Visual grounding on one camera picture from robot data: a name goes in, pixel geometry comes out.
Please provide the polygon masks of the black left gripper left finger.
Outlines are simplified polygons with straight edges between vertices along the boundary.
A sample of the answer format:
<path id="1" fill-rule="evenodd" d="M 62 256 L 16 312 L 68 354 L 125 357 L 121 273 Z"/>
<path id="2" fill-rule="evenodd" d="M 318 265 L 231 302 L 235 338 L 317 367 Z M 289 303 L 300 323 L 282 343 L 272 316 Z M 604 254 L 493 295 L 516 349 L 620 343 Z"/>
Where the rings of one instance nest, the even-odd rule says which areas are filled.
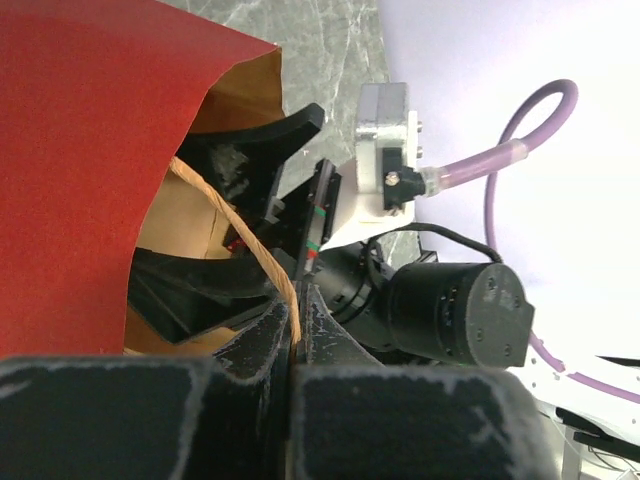
<path id="1" fill-rule="evenodd" d="M 277 479 L 289 312 L 276 301 L 209 356 L 1 364 L 5 479 Z"/>

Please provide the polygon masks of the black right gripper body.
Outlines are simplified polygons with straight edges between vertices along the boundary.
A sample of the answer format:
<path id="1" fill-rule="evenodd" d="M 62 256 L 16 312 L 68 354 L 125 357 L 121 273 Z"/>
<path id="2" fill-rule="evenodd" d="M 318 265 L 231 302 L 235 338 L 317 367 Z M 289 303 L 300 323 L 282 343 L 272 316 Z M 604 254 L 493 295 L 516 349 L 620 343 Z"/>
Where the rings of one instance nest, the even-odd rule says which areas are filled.
<path id="1" fill-rule="evenodd" d="M 369 250 L 356 238 L 330 243 L 338 233 L 346 176 L 323 159 L 310 178 L 279 198 L 281 173 L 278 163 L 236 167 L 227 175 L 227 199 L 292 280 L 315 284 L 335 319 L 353 320 L 372 301 L 366 255 L 378 260 L 380 249 Z"/>

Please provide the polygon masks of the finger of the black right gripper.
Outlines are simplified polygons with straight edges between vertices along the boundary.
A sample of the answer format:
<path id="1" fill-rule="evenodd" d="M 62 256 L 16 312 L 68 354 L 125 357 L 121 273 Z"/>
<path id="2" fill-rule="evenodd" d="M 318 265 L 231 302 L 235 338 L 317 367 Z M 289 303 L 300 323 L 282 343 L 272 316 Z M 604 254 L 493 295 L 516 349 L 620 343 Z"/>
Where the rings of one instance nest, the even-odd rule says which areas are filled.
<path id="1" fill-rule="evenodd" d="M 251 256 L 196 259 L 137 248 L 128 283 L 129 306 L 174 345 L 217 327 L 242 325 L 277 295 Z"/>
<path id="2" fill-rule="evenodd" d="M 189 133 L 177 157 L 202 176 L 248 224 L 262 220 L 284 164 L 323 128 L 324 109 L 311 103 L 259 127 Z"/>

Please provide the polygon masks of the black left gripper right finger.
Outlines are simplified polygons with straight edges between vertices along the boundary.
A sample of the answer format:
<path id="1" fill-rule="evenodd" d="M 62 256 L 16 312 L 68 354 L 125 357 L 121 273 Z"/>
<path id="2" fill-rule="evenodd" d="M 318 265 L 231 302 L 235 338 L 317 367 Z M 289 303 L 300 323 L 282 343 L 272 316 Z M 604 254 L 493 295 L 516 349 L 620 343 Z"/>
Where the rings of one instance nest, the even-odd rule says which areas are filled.
<path id="1" fill-rule="evenodd" d="M 532 396 L 512 374 L 385 366 L 299 293 L 292 389 L 296 479 L 546 479 L 550 449 Z"/>

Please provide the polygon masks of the red paper bag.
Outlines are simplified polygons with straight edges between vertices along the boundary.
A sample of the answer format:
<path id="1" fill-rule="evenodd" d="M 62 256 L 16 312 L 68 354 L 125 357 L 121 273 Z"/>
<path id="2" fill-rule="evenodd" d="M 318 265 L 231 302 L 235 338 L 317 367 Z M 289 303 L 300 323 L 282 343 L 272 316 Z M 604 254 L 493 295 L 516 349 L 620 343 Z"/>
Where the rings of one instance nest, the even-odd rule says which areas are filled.
<path id="1" fill-rule="evenodd" d="M 282 116 L 281 51 L 159 1 L 1 5 L 1 353 L 117 354 L 187 132 Z"/>

